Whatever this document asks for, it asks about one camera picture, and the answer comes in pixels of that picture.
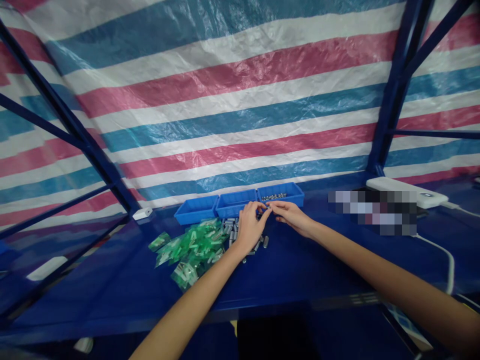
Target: blue table surface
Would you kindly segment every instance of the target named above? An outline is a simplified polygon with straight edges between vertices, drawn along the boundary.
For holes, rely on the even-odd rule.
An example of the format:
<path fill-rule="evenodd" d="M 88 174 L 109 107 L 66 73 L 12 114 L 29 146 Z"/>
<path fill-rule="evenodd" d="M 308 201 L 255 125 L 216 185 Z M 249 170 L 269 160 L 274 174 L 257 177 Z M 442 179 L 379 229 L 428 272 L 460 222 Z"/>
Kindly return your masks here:
<path fill-rule="evenodd" d="M 0 314 L 41 285 L 41 281 L 28 280 L 28 274 L 53 257 L 75 258 L 124 216 L 117 214 L 66 225 L 27 229 L 4 239 L 2 242 L 6 251 L 0 253 L 0 271 L 8 271 L 8 275 L 0 280 Z"/>
<path fill-rule="evenodd" d="M 328 192 L 353 190 L 365 184 L 365 172 L 300 183 L 304 208 L 313 219 L 442 289 L 448 259 L 444 252 L 409 236 L 379 236 L 346 215 L 328 210 Z M 450 201 L 480 213 L 480 190 L 470 178 L 422 185 L 446 194 Z M 170 279 L 175 265 L 154 268 L 156 254 L 147 245 L 161 232 L 184 232 L 173 214 L 176 207 L 156 210 L 150 219 L 130 221 L 77 269 L 49 290 L 12 325 L 0 340 L 34 343 L 82 336 L 147 331 L 179 299 Z M 480 290 L 479 219 L 458 210 L 435 208 L 418 222 L 418 233 L 448 249 L 456 261 L 455 291 Z M 210 318 L 235 319 L 264 314 L 286 304 L 312 304 L 373 289 L 354 271 L 286 224 L 269 219 L 267 249 L 260 248 L 235 270 Z"/>

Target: blue metal shelf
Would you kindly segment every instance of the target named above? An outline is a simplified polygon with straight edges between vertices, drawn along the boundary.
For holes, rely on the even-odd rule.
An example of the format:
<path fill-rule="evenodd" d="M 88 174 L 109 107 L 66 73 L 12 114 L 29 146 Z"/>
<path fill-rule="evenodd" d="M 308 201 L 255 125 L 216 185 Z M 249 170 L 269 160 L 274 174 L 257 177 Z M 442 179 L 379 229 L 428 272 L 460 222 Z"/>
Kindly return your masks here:
<path fill-rule="evenodd" d="M 300 186 L 305 192 L 305 210 L 314 219 L 340 230 L 359 244 L 436 285 L 443 284 L 445 279 L 444 262 L 438 260 L 444 256 L 443 253 L 432 254 L 431 248 L 415 239 L 392 236 L 387 240 L 361 226 L 342 220 L 327 210 L 326 198 L 328 190 L 351 190 L 363 186 L 368 177 L 383 176 L 394 135 L 480 139 L 479 131 L 396 129 L 413 73 L 472 2 L 473 0 L 457 0 L 422 45 L 434 0 L 406 1 L 367 172 L 337 176 L 334 181 L 309 181 Z M 140 208 L 139 204 L 122 182 L 115 166 L 52 86 L 32 65 L 1 20 L 0 38 L 67 131 L 57 128 L 4 95 L 0 95 L 0 106 L 82 150 L 106 184 L 0 232 L 0 240 L 14 236 L 17 232 L 106 190 L 111 190 L 126 212 L 132 215 Z M 474 208 L 478 204 L 471 203 L 470 193 L 477 190 L 471 189 L 471 186 L 466 188 L 465 182 L 451 182 L 441 190 L 442 183 L 426 186 L 452 196 L 456 203 L 468 204 L 471 206 L 469 209 L 478 211 Z M 84 266 L 74 270 L 48 291 L 13 324 L 4 323 L 6 328 L 0 332 L 0 340 L 37 343 L 150 330 L 181 295 L 176 284 L 170 280 L 170 267 L 164 266 L 157 269 L 158 271 L 152 271 L 155 254 L 147 248 L 147 244 L 162 231 L 168 231 L 172 236 L 184 231 L 173 218 L 176 209 L 172 207 L 158 210 L 154 212 L 152 219 L 144 223 L 128 223 L 115 235 L 115 241 L 109 241 L 100 248 L 86 260 Z M 448 242 L 442 231 L 446 223 L 450 225 L 450 230 L 462 234 L 462 244 Z M 334 304 L 344 304 L 342 299 L 351 294 L 372 290 L 346 265 L 319 246 L 300 240 L 290 228 L 277 223 L 267 223 L 267 226 L 270 226 L 272 241 L 268 251 L 259 252 L 257 256 L 263 257 L 262 262 L 269 266 L 260 265 L 260 259 L 256 256 L 249 259 L 244 266 L 240 266 L 213 305 L 207 321 L 237 319 L 241 316 L 258 315 L 259 312 L 265 315 L 266 306 L 275 312 L 293 303 L 301 306 L 304 306 L 304 303 L 315 303 L 317 306 L 331 308 Z M 433 209 L 430 216 L 419 223 L 418 227 L 436 243 L 448 244 L 457 261 L 463 264 L 457 270 L 457 288 L 464 293 L 479 291 L 480 267 L 478 261 L 475 261 L 480 255 L 480 249 L 476 246 L 479 229 L 475 220 L 461 213 L 453 214 L 449 210 Z M 15 301 L 5 303 L 0 313 L 11 313 L 21 301 L 37 294 L 105 234 L 107 232 L 103 231 L 100 237 L 96 237 L 86 246 L 83 245 L 80 251 L 75 251 L 67 264 L 39 286 L 30 288 L 27 284 L 25 291 L 21 292 Z M 9 280 L 10 288 L 18 288 L 19 283 L 13 280 Z"/>
<path fill-rule="evenodd" d="M 458 139 L 480 139 L 479 131 L 432 131 L 397 130 L 400 113 L 410 80 L 415 70 L 439 44 L 449 30 L 460 19 L 473 0 L 457 0 L 447 15 L 438 24 L 422 45 L 434 0 L 407 0 L 398 31 L 390 75 L 380 107 L 378 123 L 368 158 L 367 171 L 385 176 L 387 161 L 394 135 L 427 136 Z"/>

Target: white cable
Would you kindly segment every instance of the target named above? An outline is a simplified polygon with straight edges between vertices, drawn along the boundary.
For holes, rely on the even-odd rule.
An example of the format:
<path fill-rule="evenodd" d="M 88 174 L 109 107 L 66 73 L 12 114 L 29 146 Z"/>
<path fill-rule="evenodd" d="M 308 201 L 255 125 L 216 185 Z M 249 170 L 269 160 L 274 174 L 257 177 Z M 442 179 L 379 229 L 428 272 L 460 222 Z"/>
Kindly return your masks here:
<path fill-rule="evenodd" d="M 446 284 L 445 292 L 448 295 L 452 295 L 452 292 L 454 291 L 454 284 L 455 284 L 455 259 L 454 259 L 454 256 L 446 248 L 441 247 L 440 245 L 437 245 L 436 243 L 434 243 L 430 240 L 427 240 L 423 236 L 420 236 L 420 235 L 417 234 L 417 235 L 413 235 L 413 237 L 417 238 L 417 239 L 420 239 L 420 240 L 423 240 L 424 242 L 427 242 L 427 243 L 429 243 L 430 245 L 433 245 L 436 248 L 439 248 L 440 250 L 445 252 L 445 254 L 448 256 L 448 281 L 447 281 L 447 284 Z"/>
<path fill-rule="evenodd" d="M 476 213 L 474 213 L 474 212 L 470 212 L 470 211 L 468 211 L 468 210 L 465 210 L 464 208 L 459 207 L 457 210 L 463 211 L 464 213 L 466 213 L 466 214 L 468 214 L 468 215 L 472 215 L 472 216 L 476 216 L 476 217 L 480 218 L 480 214 L 476 214 Z"/>
<path fill-rule="evenodd" d="M 463 211 L 464 213 L 466 213 L 468 215 L 472 215 L 472 216 L 476 216 L 476 217 L 480 218 L 480 214 L 476 214 L 474 212 L 470 212 L 468 210 L 465 210 L 464 208 L 461 208 L 460 205 L 454 204 L 453 202 L 450 202 L 450 201 L 444 201 L 440 205 L 442 205 L 443 207 L 446 207 L 448 209 L 460 210 L 460 211 Z"/>
<path fill-rule="evenodd" d="M 464 299 L 464 300 L 467 300 L 469 303 L 471 303 L 471 304 L 475 305 L 477 308 L 479 308 L 479 309 L 480 309 L 480 305 L 478 305 L 478 304 L 477 304 L 475 301 L 473 301 L 473 300 L 470 300 L 468 297 L 466 297 L 466 296 L 463 296 L 462 294 L 456 294 L 456 295 L 457 295 L 458 297 L 460 297 L 460 298 Z"/>

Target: green plastic bag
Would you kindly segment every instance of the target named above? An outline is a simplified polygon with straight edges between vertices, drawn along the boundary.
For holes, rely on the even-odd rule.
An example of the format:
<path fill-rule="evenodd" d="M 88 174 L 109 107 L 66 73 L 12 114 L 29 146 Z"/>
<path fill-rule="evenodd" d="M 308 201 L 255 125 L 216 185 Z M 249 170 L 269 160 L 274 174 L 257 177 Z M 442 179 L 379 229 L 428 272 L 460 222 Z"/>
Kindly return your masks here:
<path fill-rule="evenodd" d="M 168 243 L 170 240 L 170 235 L 168 235 L 166 232 L 162 232 L 160 235 L 157 236 L 155 240 L 150 243 L 150 245 L 148 245 L 148 248 L 154 253 L 156 253 L 163 245 Z"/>

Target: white stripe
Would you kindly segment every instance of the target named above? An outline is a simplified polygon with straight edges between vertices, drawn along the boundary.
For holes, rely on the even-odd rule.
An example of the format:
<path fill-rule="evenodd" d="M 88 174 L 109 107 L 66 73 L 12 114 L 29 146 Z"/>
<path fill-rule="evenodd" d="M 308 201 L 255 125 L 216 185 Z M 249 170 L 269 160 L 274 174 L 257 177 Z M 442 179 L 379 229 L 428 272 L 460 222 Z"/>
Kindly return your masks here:
<path fill-rule="evenodd" d="M 49 0 L 27 12 L 25 17 L 45 42 L 72 37 L 161 1 Z"/>
<path fill-rule="evenodd" d="M 254 108 L 274 103 L 283 103 L 295 99 L 301 99 L 321 93 L 328 93 L 335 87 L 335 91 L 355 88 L 360 85 L 372 85 L 384 81 L 390 71 L 390 63 L 375 63 L 371 65 L 359 66 L 358 70 L 346 69 L 333 71 L 326 74 L 304 77 L 292 81 L 278 82 L 272 85 L 259 86 L 242 91 L 236 91 L 228 94 L 209 96 L 189 101 L 188 104 L 179 103 L 162 106 L 162 109 L 148 108 L 134 111 L 123 111 L 110 114 L 108 117 L 113 119 L 116 116 L 113 126 L 115 130 L 138 126 L 133 119 L 142 119 L 142 125 L 157 124 L 169 121 L 170 119 L 189 119 L 194 116 L 208 115 L 208 113 L 224 113 L 226 111 L 240 110 L 241 108 Z M 111 120 L 105 116 L 105 119 L 98 121 L 101 131 L 104 133 L 107 128 L 112 128 Z M 290 131 L 292 127 L 298 127 L 296 123 L 279 125 L 285 127 L 285 131 Z M 285 136 L 288 132 L 282 132 L 282 135 L 269 137 L 269 128 L 250 130 L 251 132 L 263 133 L 267 136 L 263 139 L 275 139 Z M 136 160 L 149 159 L 159 156 L 181 154 L 195 150 L 208 149 L 228 144 L 238 144 L 242 142 L 242 134 L 213 134 L 200 138 L 188 140 L 179 140 L 167 143 L 161 143 L 150 146 L 142 146 L 141 151 L 138 148 L 118 151 L 112 154 L 116 161 L 128 163 Z M 245 143 L 251 143 L 252 139 L 245 138 Z"/>
<path fill-rule="evenodd" d="M 400 118 L 403 119 L 441 113 L 476 105 L 480 105 L 480 90 L 429 97 L 426 99 L 405 102 L 401 109 Z"/>
<path fill-rule="evenodd" d="M 209 135 L 189 140 L 180 140 L 158 145 L 143 146 L 139 149 L 129 149 L 114 152 L 112 156 L 129 163 L 136 160 L 151 159 L 161 156 L 183 154 L 203 149 L 227 146 L 231 144 L 250 144 L 280 139 L 285 136 L 310 134 L 320 131 L 343 128 L 361 124 L 372 124 L 378 119 L 379 108 L 352 111 L 337 115 L 310 118 L 286 124 L 263 127 L 254 130 L 231 132 L 226 134 Z"/>
<path fill-rule="evenodd" d="M 196 181 L 220 174 L 237 173 L 247 169 L 252 170 L 321 159 L 341 159 L 359 155 L 368 155 L 371 147 L 371 142 L 363 142 L 360 144 L 335 146 L 324 149 L 307 149 L 277 155 L 249 157 L 240 160 L 196 167 L 193 169 L 138 177 L 136 179 L 132 179 L 132 182 L 136 188 L 147 188 L 155 185 L 175 183 L 179 181 Z"/>
<path fill-rule="evenodd" d="M 82 195 L 85 195 L 93 190 L 101 188 L 105 183 L 103 181 L 94 183 L 92 185 L 83 187 L 81 189 L 73 189 L 61 192 L 55 192 L 49 195 L 32 197 L 23 200 L 13 201 L 2 204 L 0 206 L 0 214 L 13 213 L 27 209 L 41 208 L 53 204 L 63 204 L 72 201 Z"/>
<path fill-rule="evenodd" d="M 457 51 L 451 51 L 450 54 L 455 56 L 454 53 Z M 459 53 L 461 60 L 454 63 L 444 61 L 441 53 L 431 54 L 417 75 L 433 68 L 438 72 L 465 69 L 476 66 L 480 61 L 480 51 L 476 48 L 460 49 Z M 309 96 L 385 83 L 390 67 L 390 62 L 376 62 L 173 104 L 123 110 L 98 116 L 94 121 L 102 133 L 109 133 L 140 125 L 160 124 L 284 103 Z"/>
<path fill-rule="evenodd" d="M 83 118 L 85 118 L 85 113 L 83 111 L 72 110 L 72 112 L 84 125 L 88 124 L 89 120 L 83 120 Z M 55 125 L 63 131 L 66 131 L 60 120 L 51 120 L 49 123 Z M 18 153 L 42 147 L 45 145 L 47 140 L 51 139 L 57 139 L 57 137 L 38 126 L 34 126 L 32 131 L 9 136 L 7 141 L 0 142 L 0 159 L 9 158 L 17 155 Z M 110 151 L 107 149 L 104 149 L 104 151 L 107 154 L 110 153 Z"/>
<path fill-rule="evenodd" d="M 401 118 L 409 118 L 430 114 L 438 111 L 448 111 L 457 108 L 479 105 L 480 90 L 426 98 L 403 105 Z M 137 160 L 156 158 L 159 155 L 169 156 L 183 154 L 192 151 L 226 146 L 230 144 L 249 144 L 283 138 L 286 135 L 310 134 L 331 129 L 339 129 L 347 126 L 372 124 L 378 120 L 379 108 L 365 109 L 342 114 L 324 116 L 320 118 L 305 119 L 281 125 L 270 126 L 247 131 L 239 131 L 227 134 L 215 134 L 200 138 L 167 142 L 157 145 L 143 146 L 138 148 L 114 152 L 113 158 L 122 163 L 130 163 Z"/>
<path fill-rule="evenodd" d="M 480 45 L 451 51 L 432 52 L 413 74 L 414 77 L 432 73 L 480 66 Z"/>
<path fill-rule="evenodd" d="M 435 0 L 433 3 L 433 8 L 431 9 L 430 18 L 428 19 L 429 22 L 439 22 L 443 20 L 445 15 L 450 11 L 453 5 L 457 0 Z M 478 13 L 479 12 L 479 5 L 476 1 L 465 11 L 462 15 L 467 16 L 470 14 Z"/>
<path fill-rule="evenodd" d="M 342 15 L 275 20 L 230 36 L 198 41 L 102 69 L 80 69 L 67 74 L 65 79 L 76 94 L 83 94 L 238 62 L 322 40 L 386 33 L 400 27 L 404 7 L 400 3 Z"/>
<path fill-rule="evenodd" d="M 480 123 L 456 127 L 455 130 L 480 130 Z M 437 145 L 448 144 L 458 140 L 453 137 L 432 137 L 432 136 L 402 136 L 395 137 L 391 142 L 390 151 L 426 148 Z"/>
<path fill-rule="evenodd" d="M 0 18 L 7 28 L 21 29 L 31 33 L 34 32 L 24 17 L 14 9 L 0 7 Z"/>
<path fill-rule="evenodd" d="M 383 170 L 385 171 L 385 176 L 395 179 L 449 171 L 452 168 L 478 165 L 480 165 L 479 154 L 468 154 L 456 155 L 444 160 L 429 163 L 390 166 L 385 167 Z"/>
<path fill-rule="evenodd" d="M 257 189 L 260 187 L 289 183 L 289 182 L 302 183 L 302 182 L 307 182 L 311 180 L 331 178 L 334 176 L 346 175 L 346 174 L 352 174 L 352 173 L 358 173 L 358 171 L 342 171 L 342 172 L 332 172 L 332 173 L 322 174 L 322 175 L 297 176 L 297 177 L 291 177 L 288 179 L 259 182 L 259 183 L 250 184 L 250 185 L 224 187 L 220 190 L 215 190 L 212 192 L 202 193 L 202 194 L 177 195 L 177 196 L 164 197 L 161 199 L 155 199 L 151 201 L 141 200 L 138 203 L 142 207 L 160 208 L 164 206 L 180 204 L 180 203 L 183 203 L 185 200 L 193 199 L 193 198 L 203 198 L 210 195 L 220 195 L 220 194 L 232 193 L 232 192 L 248 190 L 248 189 Z"/>
<path fill-rule="evenodd" d="M 477 130 L 480 124 L 462 126 L 459 130 Z M 430 147 L 447 144 L 456 139 L 446 137 L 403 136 L 395 138 L 391 150 L 405 150 L 419 147 Z M 372 147 L 371 142 L 350 144 L 343 146 L 328 147 L 324 149 L 306 149 L 282 153 L 277 155 L 249 157 L 240 160 L 220 162 L 206 166 L 199 166 L 187 170 L 171 171 L 160 174 L 148 175 L 132 179 L 136 188 L 147 188 L 160 184 L 175 183 L 180 181 L 197 181 L 220 174 L 230 174 L 245 169 L 258 169 L 265 166 L 280 166 L 299 162 L 314 161 L 320 159 L 350 158 L 360 155 L 368 155 Z"/>
<path fill-rule="evenodd" d="M 87 160 L 85 155 L 81 154 L 78 156 L 72 156 L 66 159 L 57 160 L 50 165 L 4 176 L 1 178 L 0 181 L 0 189 L 3 190 L 20 185 L 37 183 L 62 175 L 65 175 L 68 178 L 70 173 L 91 167 L 92 164 L 90 164 L 90 161 Z"/>
<path fill-rule="evenodd" d="M 74 224 L 87 220 L 101 219 L 109 217 L 118 213 L 125 213 L 124 208 L 120 204 L 113 204 L 107 206 L 106 208 L 100 211 L 88 211 L 88 212 L 79 212 L 76 214 L 68 216 L 50 216 L 43 221 L 37 222 L 36 224 L 26 228 L 23 231 L 30 231 L 35 229 L 50 228 L 53 226 L 59 226 L 64 224 Z M 0 231 L 11 227 L 12 225 L 0 226 Z"/>

